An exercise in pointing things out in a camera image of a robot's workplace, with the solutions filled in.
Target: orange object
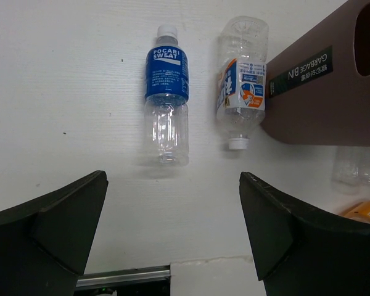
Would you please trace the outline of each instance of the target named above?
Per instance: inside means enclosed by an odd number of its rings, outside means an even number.
[[[361,203],[359,206],[346,213],[344,217],[370,224],[370,201]]]

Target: bottle cap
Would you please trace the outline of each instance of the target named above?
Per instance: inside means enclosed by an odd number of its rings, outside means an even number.
[[[249,139],[246,138],[232,138],[229,139],[230,150],[247,150]]]
[[[162,36],[171,36],[177,39],[177,28],[169,24],[161,25],[158,28],[158,38]]]

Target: empty bottle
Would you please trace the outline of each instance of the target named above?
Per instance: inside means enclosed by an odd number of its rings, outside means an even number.
[[[189,162],[187,57],[179,48],[177,29],[158,28],[156,45],[146,60],[145,153],[148,164]]]
[[[219,41],[216,117],[229,149],[246,150],[249,134],[265,117],[268,25],[257,18],[236,17]]]

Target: plastic bottle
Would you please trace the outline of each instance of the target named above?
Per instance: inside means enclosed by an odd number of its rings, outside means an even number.
[[[236,17],[220,35],[216,117],[230,150],[246,150],[249,134],[265,117],[268,25]]]
[[[189,162],[187,57],[174,26],[160,26],[157,37],[146,60],[147,163],[183,166]]]

